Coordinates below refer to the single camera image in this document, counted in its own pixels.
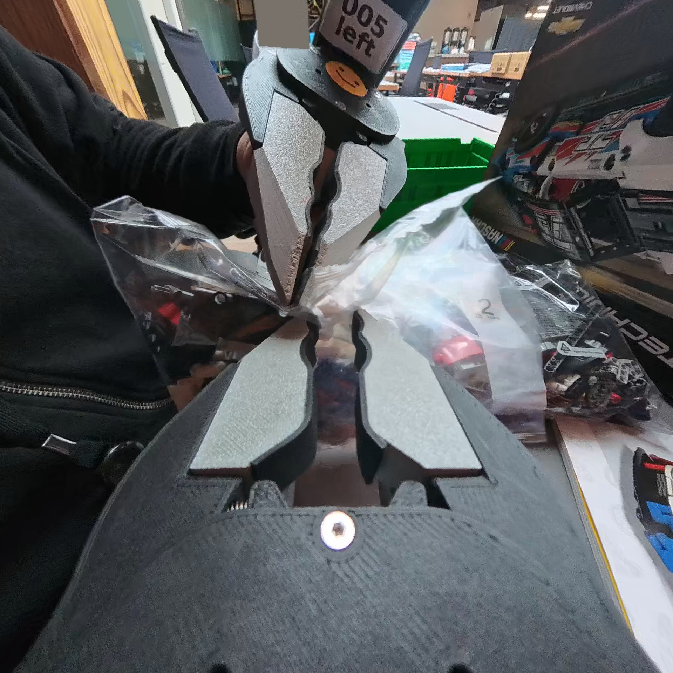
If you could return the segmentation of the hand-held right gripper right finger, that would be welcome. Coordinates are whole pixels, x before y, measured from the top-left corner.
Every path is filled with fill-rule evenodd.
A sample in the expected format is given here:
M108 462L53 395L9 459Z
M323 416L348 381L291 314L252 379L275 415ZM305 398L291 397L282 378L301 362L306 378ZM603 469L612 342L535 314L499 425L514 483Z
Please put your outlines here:
M481 476L483 465L428 360L364 310L353 315L352 340L357 456L365 482Z

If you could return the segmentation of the white table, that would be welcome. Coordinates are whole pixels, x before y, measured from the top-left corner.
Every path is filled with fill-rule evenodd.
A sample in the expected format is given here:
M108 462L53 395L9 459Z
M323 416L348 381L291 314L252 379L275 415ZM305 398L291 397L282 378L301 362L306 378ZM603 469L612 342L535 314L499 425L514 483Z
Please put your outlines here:
M506 117L430 97L389 97L399 117L398 136L412 139L479 139L495 145Z

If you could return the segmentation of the lego instruction booklet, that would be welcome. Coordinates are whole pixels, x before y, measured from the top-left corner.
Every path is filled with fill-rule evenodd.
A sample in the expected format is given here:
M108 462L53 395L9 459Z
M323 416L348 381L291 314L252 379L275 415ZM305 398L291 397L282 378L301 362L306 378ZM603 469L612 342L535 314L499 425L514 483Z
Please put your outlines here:
M555 432L604 583L672 671L672 433L562 418Z

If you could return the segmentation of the green plastic bin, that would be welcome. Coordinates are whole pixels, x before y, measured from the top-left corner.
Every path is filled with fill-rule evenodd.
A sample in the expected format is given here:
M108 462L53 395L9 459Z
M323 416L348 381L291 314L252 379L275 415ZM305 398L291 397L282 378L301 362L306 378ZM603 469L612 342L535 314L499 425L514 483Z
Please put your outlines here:
M417 207L483 180L494 146L481 139L408 139L407 179L383 212L372 234L386 229Z

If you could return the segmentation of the wooden door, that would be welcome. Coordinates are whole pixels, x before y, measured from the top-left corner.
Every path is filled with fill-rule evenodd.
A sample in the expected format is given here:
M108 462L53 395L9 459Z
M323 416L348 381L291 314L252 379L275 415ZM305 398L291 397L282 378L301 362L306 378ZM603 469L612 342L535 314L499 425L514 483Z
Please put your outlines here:
M1 26L67 65L126 116L147 119L105 1L2 1Z

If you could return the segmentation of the dark office chair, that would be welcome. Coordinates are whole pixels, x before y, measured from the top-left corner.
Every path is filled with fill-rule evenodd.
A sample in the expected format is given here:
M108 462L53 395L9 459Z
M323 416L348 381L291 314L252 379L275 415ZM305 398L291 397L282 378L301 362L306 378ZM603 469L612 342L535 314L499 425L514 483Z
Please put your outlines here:
M432 47L433 38L416 43L408 70L399 88L399 97L419 97L421 78Z
M204 122L239 122L197 32L183 32L152 15L164 53Z

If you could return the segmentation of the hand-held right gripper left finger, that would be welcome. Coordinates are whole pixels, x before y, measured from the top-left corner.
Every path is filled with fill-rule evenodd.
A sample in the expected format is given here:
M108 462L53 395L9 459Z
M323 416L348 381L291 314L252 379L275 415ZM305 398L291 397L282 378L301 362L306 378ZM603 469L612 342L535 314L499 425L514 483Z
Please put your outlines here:
M244 356L200 441L189 473L273 481L284 490L316 455L318 333L293 318Z

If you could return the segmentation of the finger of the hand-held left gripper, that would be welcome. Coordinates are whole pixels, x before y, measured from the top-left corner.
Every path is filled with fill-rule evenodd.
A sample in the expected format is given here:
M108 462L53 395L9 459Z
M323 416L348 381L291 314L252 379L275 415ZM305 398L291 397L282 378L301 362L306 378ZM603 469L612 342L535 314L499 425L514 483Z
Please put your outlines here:
M339 148L334 164L337 191L314 244L301 307L313 302L319 272L345 264L379 219L386 165L386 159L366 145L349 141Z
M253 152L259 192L255 227L282 309L296 303L314 239L314 177L324 145L324 130L307 109L274 91L264 138Z

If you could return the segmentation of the black lego set box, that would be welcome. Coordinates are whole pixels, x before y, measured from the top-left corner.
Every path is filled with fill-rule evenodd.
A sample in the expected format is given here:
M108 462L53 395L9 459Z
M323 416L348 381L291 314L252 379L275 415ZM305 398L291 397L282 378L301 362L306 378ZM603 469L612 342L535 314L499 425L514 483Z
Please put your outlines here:
M588 276L672 371L672 2L551 1L475 202L512 252Z

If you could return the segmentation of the person in black jacket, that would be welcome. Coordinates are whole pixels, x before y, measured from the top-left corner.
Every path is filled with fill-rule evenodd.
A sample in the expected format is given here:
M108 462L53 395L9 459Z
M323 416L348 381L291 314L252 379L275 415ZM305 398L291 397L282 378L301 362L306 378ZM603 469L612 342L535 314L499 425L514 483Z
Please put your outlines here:
M100 460L177 413L76 190L67 108L82 94L98 96L1 29L2 672L50 619L110 497Z

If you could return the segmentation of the clear bag of black pieces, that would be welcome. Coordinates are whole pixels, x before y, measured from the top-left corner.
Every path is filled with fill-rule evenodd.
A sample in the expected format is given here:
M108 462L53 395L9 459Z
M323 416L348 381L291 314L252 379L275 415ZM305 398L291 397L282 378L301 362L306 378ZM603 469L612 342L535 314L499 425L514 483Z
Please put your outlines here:
M659 390L576 266L502 263L536 319L548 416L662 424Z

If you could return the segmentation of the person's left forearm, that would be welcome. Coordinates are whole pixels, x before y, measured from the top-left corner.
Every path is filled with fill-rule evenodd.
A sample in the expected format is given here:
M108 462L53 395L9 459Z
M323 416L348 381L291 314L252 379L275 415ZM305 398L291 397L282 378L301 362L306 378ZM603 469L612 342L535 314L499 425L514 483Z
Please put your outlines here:
M168 128L131 119L82 94L67 108L77 193L91 207L123 196L199 223L228 238L254 223L248 185L236 167L240 122Z

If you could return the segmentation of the clear plastic lego bag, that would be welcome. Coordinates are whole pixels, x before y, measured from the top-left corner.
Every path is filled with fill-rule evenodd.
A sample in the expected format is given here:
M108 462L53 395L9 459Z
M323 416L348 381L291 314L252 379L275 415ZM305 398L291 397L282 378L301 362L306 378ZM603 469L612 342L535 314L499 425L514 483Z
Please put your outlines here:
M419 206L282 308L255 255L202 225L122 197L91 224L113 283L169 383L223 351L236 362L290 318L345 340L367 310L441 366L520 438L544 430L542 328L464 205L478 183Z

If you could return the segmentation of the person's left hand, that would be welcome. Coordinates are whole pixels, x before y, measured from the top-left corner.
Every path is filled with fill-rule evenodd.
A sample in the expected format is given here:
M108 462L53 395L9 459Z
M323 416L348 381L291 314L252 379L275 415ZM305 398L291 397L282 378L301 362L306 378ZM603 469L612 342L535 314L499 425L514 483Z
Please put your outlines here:
M247 184L251 184L256 180L254 149L250 136L246 131L242 133L236 146L236 167L238 173Z

